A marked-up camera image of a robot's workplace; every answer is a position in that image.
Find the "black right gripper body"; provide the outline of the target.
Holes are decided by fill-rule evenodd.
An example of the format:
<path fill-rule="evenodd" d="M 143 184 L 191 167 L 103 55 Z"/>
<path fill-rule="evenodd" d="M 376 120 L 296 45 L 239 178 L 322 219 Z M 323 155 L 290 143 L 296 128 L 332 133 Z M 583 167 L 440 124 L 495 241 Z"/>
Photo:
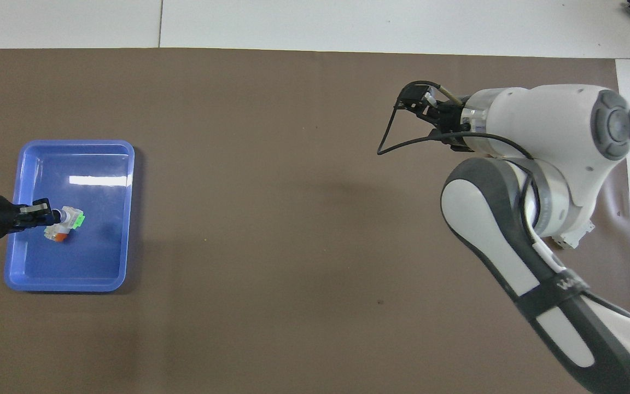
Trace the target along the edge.
<path fill-rule="evenodd" d="M 436 130 L 441 135 L 465 133 L 470 131 L 470 125 L 462 123 L 463 105 L 457 105 L 452 100 L 436 101 Z M 452 136 L 441 141 L 455 152 L 471 153 L 464 137 Z"/>

